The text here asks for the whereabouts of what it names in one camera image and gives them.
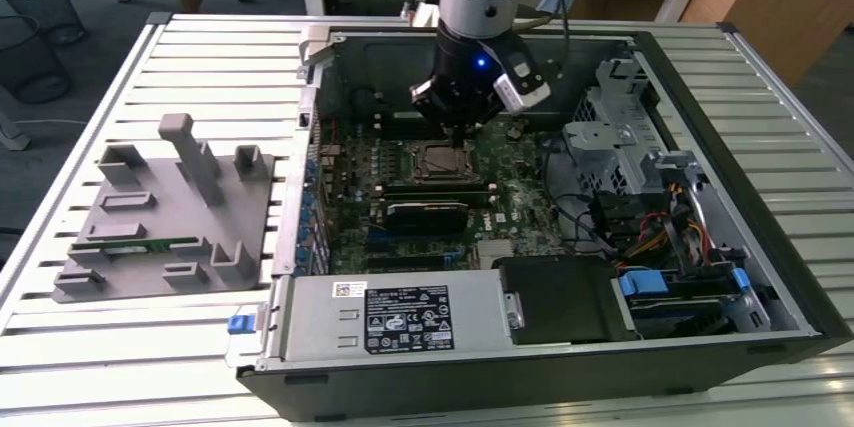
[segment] metal slatted table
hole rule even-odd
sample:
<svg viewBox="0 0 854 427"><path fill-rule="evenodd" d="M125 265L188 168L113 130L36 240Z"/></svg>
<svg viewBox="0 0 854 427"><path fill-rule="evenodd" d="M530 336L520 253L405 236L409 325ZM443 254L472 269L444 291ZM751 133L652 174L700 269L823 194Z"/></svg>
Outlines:
<svg viewBox="0 0 854 427"><path fill-rule="evenodd" d="M145 26L0 274L0 425L287 425L223 360L225 319L267 300L271 260L249 292L64 305L49 292L103 179L95 160L105 145L128 141L145 156L172 155L156 132L167 112L193 116L193 134L215 154L251 141L276 156L264 239L272 255L303 85L299 32L317 20L176 15ZM842 315L854 319L854 165L740 36L710 25L579 22L578 28L655 35ZM674 137L691 148L674 114L664 111ZM844 345L692 395L351 425L851 425L852 354L854 344Z"/></svg>

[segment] metal bracket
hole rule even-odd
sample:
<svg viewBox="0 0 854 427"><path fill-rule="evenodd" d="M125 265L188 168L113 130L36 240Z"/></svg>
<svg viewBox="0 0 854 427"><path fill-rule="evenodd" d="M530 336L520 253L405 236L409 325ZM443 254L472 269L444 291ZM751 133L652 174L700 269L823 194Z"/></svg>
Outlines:
<svg viewBox="0 0 854 427"><path fill-rule="evenodd" d="M316 65L332 57L332 44L328 25L309 25L303 28L299 41L299 58L303 65Z"/></svg>

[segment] yellow wire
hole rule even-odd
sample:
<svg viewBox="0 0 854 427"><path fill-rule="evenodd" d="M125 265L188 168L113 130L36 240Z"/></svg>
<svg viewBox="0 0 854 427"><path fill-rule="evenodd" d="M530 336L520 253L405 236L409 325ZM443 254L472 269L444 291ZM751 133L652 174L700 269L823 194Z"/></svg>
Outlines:
<svg viewBox="0 0 854 427"><path fill-rule="evenodd" d="M631 255L628 255L627 257L631 258L635 255L638 255L640 252L644 252L648 249L651 249L655 246L655 244L659 243L666 237L667 237L667 234L664 232L660 232L655 237L652 237L652 239L646 244L638 247L635 251L631 253Z"/></svg>

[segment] power supply label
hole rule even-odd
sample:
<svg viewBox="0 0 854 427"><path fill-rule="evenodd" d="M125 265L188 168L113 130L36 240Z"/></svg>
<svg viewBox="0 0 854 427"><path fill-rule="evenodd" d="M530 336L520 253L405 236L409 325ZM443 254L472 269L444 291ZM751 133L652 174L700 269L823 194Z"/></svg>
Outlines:
<svg viewBox="0 0 854 427"><path fill-rule="evenodd" d="M364 291L364 350L397 354L453 349L448 286Z"/></svg>

